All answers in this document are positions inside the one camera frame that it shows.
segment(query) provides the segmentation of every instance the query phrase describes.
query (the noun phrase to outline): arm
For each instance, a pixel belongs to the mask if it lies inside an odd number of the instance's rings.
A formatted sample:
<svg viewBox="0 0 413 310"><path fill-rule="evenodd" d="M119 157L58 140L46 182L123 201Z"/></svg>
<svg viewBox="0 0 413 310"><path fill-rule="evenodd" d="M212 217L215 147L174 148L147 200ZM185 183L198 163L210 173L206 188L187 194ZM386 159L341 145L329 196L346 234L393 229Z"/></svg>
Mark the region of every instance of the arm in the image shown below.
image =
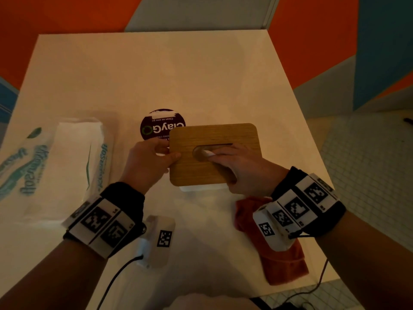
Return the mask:
<svg viewBox="0 0 413 310"><path fill-rule="evenodd" d="M120 181L147 193L180 158L179 153L169 154L168 145L158 138L137 143ZM63 240L0 299L0 309L85 309L106 262L83 243Z"/></svg>
<svg viewBox="0 0 413 310"><path fill-rule="evenodd" d="M242 145L213 152L209 160L231 168L237 178L228 183L233 193L270 196L288 173ZM316 241L366 309L413 308L413 253L349 211Z"/></svg>
<svg viewBox="0 0 413 310"><path fill-rule="evenodd" d="M366 309L413 308L413 253L347 211L316 241Z"/></svg>

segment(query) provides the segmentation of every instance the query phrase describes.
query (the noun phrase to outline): tiled floor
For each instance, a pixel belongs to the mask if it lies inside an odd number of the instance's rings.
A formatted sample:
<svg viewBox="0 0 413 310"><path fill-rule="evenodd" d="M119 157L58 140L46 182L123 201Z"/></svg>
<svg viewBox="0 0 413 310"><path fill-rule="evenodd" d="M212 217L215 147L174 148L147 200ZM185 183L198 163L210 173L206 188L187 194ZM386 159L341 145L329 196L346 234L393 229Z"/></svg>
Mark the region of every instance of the tiled floor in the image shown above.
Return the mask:
<svg viewBox="0 0 413 310"><path fill-rule="evenodd" d="M413 118L413 112L405 114ZM400 112L353 114L308 125L347 208L413 251L413 126L402 117ZM288 296L311 288L262 298L277 307ZM323 283L313 294L291 301L297 306L309 301L319 310L359 305L341 280Z"/></svg>

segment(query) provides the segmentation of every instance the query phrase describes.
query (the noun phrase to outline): round sticker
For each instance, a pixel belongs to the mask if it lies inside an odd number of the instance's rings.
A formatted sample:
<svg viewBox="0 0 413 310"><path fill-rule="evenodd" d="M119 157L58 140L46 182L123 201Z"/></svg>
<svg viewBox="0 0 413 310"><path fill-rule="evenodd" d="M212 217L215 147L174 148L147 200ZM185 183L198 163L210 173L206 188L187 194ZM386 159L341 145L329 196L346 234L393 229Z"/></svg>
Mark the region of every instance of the round sticker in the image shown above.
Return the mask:
<svg viewBox="0 0 413 310"><path fill-rule="evenodd" d="M140 134L144 140L158 137L169 140L169 131L177 126L185 126L183 117L170 109L159 109L149 113L140 124Z"/></svg>

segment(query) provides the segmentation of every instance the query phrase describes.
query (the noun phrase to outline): person's right hand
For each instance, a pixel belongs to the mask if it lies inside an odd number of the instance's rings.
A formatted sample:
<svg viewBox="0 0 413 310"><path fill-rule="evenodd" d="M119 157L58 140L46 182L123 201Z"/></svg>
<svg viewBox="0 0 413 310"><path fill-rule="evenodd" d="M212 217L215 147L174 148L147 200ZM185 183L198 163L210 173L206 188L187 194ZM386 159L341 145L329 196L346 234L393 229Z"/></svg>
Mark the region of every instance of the person's right hand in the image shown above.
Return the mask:
<svg viewBox="0 0 413 310"><path fill-rule="evenodd" d="M227 183L232 193L255 197L270 196L289 171L237 143L212 152L216 155L208 160L229 167L237 177L235 183Z"/></svg>

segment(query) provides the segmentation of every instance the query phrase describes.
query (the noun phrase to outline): folded red cloth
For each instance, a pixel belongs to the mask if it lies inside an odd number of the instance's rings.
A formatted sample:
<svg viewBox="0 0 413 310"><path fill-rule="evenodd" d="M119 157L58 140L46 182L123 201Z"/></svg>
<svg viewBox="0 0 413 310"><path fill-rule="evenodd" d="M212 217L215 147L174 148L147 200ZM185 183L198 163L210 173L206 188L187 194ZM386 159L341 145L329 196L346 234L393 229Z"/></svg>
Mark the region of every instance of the folded red cloth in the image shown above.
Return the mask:
<svg viewBox="0 0 413 310"><path fill-rule="evenodd" d="M248 197L237 201L235 228L248 235L261 258L265 277L270 285L281 285L308 274L304 252L298 239L287 251L274 251L255 224L252 213L271 202L268 198Z"/></svg>

